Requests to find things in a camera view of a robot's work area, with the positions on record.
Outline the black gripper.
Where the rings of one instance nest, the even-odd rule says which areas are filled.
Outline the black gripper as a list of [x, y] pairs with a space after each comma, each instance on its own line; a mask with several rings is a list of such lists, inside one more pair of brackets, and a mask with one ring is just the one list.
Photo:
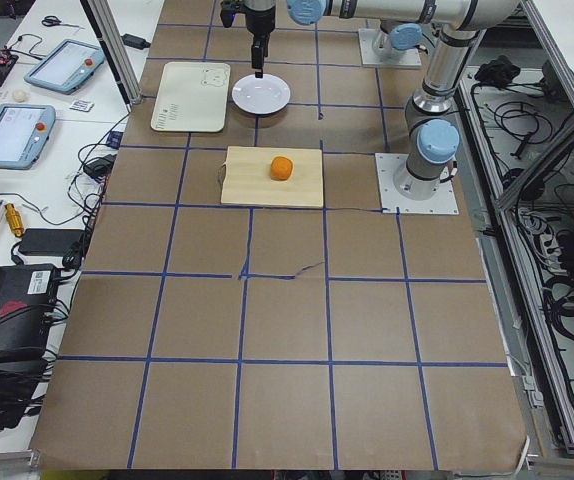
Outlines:
[[263, 69], [263, 60], [269, 55], [270, 34], [274, 30], [274, 0], [245, 0], [245, 23], [255, 36], [263, 36], [261, 42], [251, 45], [253, 70]]

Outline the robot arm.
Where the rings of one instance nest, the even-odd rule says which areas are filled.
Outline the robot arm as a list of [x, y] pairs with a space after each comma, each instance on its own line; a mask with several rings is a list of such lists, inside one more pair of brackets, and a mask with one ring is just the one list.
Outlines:
[[422, 38], [422, 28], [417, 23], [382, 19], [374, 48], [381, 55], [393, 55], [416, 48]]
[[405, 116], [411, 151], [393, 176], [395, 188], [414, 200], [429, 199], [460, 143], [447, 119], [468, 61], [488, 28], [504, 21], [515, 1], [288, 1], [291, 19], [311, 25], [324, 16], [370, 18], [441, 26], [422, 85], [409, 98]]

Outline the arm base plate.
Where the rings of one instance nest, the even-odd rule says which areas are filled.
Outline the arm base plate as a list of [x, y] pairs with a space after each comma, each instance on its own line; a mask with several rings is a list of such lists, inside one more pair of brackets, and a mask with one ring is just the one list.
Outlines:
[[407, 154], [376, 153], [381, 210], [401, 215], [458, 215], [448, 166], [434, 180], [419, 180], [407, 170]]
[[380, 29], [361, 28], [358, 38], [363, 67], [419, 70], [422, 66], [415, 47], [407, 50], [393, 48], [389, 36]]

